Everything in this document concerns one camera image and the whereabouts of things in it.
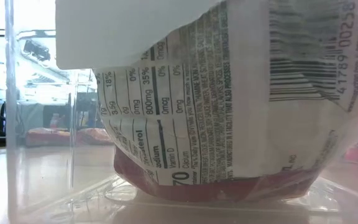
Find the plastic packaging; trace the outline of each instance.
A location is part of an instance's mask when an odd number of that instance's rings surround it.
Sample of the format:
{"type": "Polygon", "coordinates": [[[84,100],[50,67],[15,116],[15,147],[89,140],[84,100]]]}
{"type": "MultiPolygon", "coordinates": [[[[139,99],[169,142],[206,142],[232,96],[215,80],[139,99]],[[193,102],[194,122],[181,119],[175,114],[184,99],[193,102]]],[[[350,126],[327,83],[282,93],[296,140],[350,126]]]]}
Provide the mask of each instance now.
{"type": "Polygon", "coordinates": [[[357,138],[358,2],[223,1],[137,63],[94,72],[115,171],[136,187],[299,197],[357,138]]]}

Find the white label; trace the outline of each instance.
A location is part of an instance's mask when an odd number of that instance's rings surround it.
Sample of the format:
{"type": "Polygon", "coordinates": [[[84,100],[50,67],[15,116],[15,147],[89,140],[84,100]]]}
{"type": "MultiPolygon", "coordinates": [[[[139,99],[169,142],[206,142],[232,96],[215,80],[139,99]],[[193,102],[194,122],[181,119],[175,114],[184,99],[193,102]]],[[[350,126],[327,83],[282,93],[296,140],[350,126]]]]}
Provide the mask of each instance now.
{"type": "Polygon", "coordinates": [[[318,169],[335,152],[358,113],[358,48],[340,44],[358,42],[358,17],[341,19],[358,4],[265,3],[223,2],[132,66],[95,70],[108,133],[158,184],[318,169]]]}
{"type": "Polygon", "coordinates": [[[130,65],[221,0],[56,0],[61,69],[130,65]]]}

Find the red package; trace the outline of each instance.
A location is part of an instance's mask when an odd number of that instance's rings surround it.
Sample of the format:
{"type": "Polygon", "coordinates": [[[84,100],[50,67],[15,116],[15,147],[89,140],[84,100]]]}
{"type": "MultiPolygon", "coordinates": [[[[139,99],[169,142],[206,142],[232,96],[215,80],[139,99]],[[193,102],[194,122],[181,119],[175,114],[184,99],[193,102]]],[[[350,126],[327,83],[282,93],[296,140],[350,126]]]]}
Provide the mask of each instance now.
{"type": "Polygon", "coordinates": [[[62,129],[34,128],[25,135],[25,145],[37,146],[69,146],[70,132],[62,129]]]}
{"type": "Polygon", "coordinates": [[[114,169],[121,177],[144,192],[180,202],[240,201],[267,198],[301,197],[319,175],[319,171],[288,171],[266,177],[226,180],[204,185],[163,186],[156,183],[121,150],[116,151],[114,169]]]}

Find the nutrition facts label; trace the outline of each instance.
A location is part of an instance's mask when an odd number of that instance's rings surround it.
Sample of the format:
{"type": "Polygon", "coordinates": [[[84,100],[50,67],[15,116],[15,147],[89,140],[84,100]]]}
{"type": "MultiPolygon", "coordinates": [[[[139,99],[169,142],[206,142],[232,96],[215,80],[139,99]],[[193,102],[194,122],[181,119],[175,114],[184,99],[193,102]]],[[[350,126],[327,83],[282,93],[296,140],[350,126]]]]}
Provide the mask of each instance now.
{"type": "Polygon", "coordinates": [[[132,67],[95,74],[106,129],[160,185],[232,178],[225,2],[172,32],[132,67]]]}

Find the plastic wall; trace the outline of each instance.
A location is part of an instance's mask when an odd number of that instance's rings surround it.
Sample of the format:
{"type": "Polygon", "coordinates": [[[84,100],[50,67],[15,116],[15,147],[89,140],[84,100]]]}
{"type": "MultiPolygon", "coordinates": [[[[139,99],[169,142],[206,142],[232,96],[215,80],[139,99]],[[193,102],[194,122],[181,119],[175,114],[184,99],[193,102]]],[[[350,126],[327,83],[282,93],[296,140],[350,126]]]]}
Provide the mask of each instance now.
{"type": "Polygon", "coordinates": [[[12,220],[111,175],[91,70],[56,66],[54,1],[6,1],[7,166],[12,220]]]}

